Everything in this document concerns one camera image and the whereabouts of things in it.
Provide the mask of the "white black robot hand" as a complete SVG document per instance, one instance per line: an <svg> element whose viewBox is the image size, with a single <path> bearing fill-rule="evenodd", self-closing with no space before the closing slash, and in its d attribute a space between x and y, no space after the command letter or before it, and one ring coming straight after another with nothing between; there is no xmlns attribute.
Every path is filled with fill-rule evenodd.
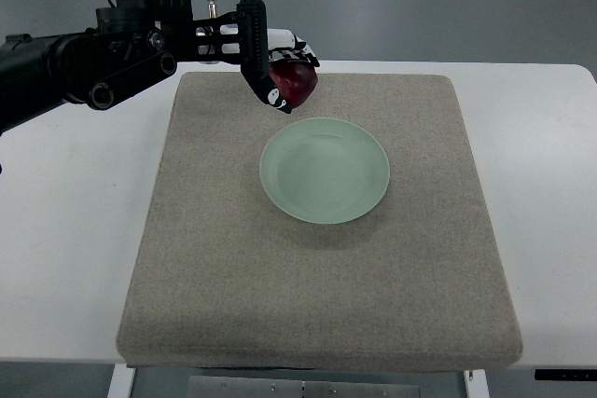
<svg viewBox="0 0 597 398"><path fill-rule="evenodd" d="M285 114L291 109L270 77L273 62L290 59L320 66L306 41L286 29L271 29L262 0L240 0L236 9L218 17L195 21L195 59L238 65L244 80L260 101Z"/></svg>

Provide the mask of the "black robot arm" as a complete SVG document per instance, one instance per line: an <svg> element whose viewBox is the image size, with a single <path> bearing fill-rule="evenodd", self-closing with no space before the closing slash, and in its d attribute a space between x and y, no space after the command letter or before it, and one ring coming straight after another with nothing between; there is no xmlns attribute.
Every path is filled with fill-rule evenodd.
<svg viewBox="0 0 597 398"><path fill-rule="evenodd" d="M81 33L7 36L1 46L1 131L65 104L104 111L193 61L191 0L107 0Z"/></svg>

